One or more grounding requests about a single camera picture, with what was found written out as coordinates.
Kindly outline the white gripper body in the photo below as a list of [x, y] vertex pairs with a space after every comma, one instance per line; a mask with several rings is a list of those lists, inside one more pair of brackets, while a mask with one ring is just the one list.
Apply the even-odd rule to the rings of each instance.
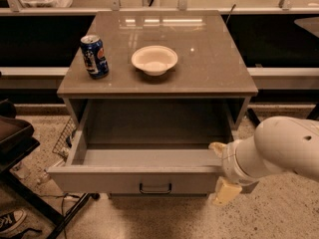
[[251, 185], [258, 181], [259, 156], [252, 139], [228, 143], [222, 151], [222, 168], [231, 183]]

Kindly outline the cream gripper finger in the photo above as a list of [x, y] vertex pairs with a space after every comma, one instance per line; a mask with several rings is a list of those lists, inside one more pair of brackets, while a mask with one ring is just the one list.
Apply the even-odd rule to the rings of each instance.
[[209, 146], [209, 149], [213, 150], [214, 153], [219, 157], [223, 157], [223, 151], [226, 148], [226, 144], [222, 142], [212, 142]]
[[215, 185], [215, 197], [212, 203], [218, 206], [226, 205], [240, 194], [242, 187], [220, 176]]

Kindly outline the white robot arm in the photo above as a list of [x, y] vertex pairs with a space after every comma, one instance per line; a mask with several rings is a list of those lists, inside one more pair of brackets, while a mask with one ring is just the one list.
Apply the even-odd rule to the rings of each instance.
[[319, 121], [272, 117], [262, 121], [254, 135], [209, 148], [221, 160], [213, 203], [223, 206], [244, 186], [273, 174], [291, 172], [319, 181]]

